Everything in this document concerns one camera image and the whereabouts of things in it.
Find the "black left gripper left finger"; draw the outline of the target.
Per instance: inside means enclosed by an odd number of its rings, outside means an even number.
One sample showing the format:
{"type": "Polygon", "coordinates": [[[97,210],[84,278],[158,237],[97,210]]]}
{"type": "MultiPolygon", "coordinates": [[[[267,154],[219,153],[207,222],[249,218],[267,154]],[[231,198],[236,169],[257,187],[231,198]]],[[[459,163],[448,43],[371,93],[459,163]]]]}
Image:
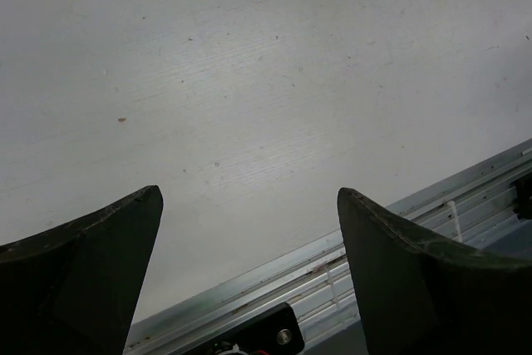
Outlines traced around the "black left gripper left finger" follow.
{"type": "Polygon", "coordinates": [[[148,185],[1,247],[3,354],[121,354],[162,216],[148,185]]]}

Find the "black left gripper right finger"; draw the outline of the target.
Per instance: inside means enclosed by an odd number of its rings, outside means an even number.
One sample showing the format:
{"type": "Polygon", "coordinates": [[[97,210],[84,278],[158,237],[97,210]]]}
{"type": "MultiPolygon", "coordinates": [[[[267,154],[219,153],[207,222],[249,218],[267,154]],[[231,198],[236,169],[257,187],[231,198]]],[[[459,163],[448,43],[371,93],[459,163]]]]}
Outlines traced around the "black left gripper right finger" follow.
{"type": "Polygon", "coordinates": [[[337,211],[370,354],[528,354],[531,263],[448,239],[343,188],[337,211]]]}

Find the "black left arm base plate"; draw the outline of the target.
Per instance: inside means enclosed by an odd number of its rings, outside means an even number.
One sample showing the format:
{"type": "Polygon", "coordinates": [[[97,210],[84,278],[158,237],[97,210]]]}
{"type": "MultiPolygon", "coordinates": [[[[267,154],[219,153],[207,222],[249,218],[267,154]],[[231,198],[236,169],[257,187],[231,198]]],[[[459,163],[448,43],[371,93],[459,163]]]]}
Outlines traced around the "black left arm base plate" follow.
{"type": "Polygon", "coordinates": [[[185,354],[295,355],[304,348],[293,308],[288,303],[280,303],[185,354]]]}

